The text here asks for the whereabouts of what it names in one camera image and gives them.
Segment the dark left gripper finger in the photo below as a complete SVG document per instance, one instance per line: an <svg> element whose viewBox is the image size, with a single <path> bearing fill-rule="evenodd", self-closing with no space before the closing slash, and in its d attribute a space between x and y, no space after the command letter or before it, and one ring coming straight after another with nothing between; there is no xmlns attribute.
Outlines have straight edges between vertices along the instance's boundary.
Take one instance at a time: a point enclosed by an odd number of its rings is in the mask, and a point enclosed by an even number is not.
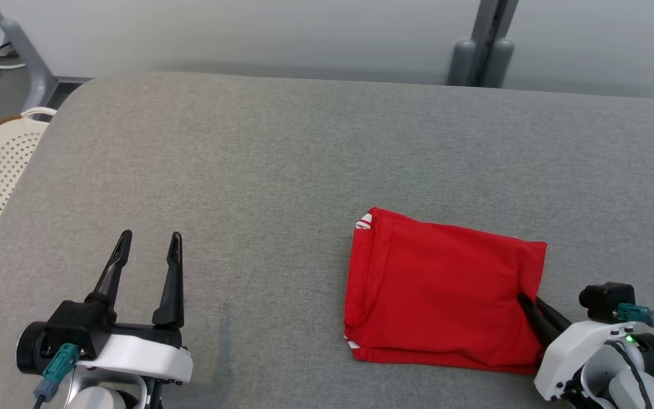
<svg viewBox="0 0 654 409"><path fill-rule="evenodd" d="M108 313L115 312L114 305L119 292L120 277L122 270L129 261L132 236L133 233L130 229L121 233L99 277L98 283L95 285L94 290L84 299L86 303L99 303L106 307Z"/></svg>
<svg viewBox="0 0 654 409"><path fill-rule="evenodd" d="M183 241L178 231L172 233L166 256L167 274L152 324L157 328L180 329L185 323L183 287Z"/></svg>

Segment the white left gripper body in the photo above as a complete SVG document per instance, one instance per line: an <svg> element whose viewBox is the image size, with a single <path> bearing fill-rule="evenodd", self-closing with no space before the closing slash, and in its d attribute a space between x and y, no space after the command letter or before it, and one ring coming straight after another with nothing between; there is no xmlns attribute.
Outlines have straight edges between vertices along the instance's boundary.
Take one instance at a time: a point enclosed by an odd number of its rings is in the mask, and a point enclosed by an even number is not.
<svg viewBox="0 0 654 409"><path fill-rule="evenodd" d="M180 329L117 324L98 357L86 360L84 366L189 383L193 360L190 352L183 347Z"/></svg>

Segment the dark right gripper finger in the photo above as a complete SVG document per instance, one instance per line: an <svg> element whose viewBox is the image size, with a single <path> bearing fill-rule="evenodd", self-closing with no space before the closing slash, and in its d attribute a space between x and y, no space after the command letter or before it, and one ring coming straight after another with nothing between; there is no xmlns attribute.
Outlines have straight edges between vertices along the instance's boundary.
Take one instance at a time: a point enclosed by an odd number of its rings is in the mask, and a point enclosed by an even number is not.
<svg viewBox="0 0 654 409"><path fill-rule="evenodd" d="M556 337L558 337L558 331L555 326L543 316L539 306L532 298L524 293L519 293L517 300L542 348L545 349L550 346L551 342L555 341Z"/></svg>
<svg viewBox="0 0 654 409"><path fill-rule="evenodd" d="M571 322L540 297L535 298L535 333L538 337L558 337Z"/></svg>

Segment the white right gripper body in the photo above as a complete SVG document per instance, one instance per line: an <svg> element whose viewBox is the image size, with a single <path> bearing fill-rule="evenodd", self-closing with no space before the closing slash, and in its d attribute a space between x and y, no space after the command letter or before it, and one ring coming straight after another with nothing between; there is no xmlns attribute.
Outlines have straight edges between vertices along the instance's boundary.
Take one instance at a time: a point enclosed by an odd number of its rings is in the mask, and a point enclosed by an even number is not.
<svg viewBox="0 0 654 409"><path fill-rule="evenodd" d="M606 324L583 321L571 324L548 345L534 384L545 400L559 398L571 383L592 402L613 402L609 386L630 366L607 341L614 341L631 362L641 368L641 353L629 341L635 322Z"/></svg>

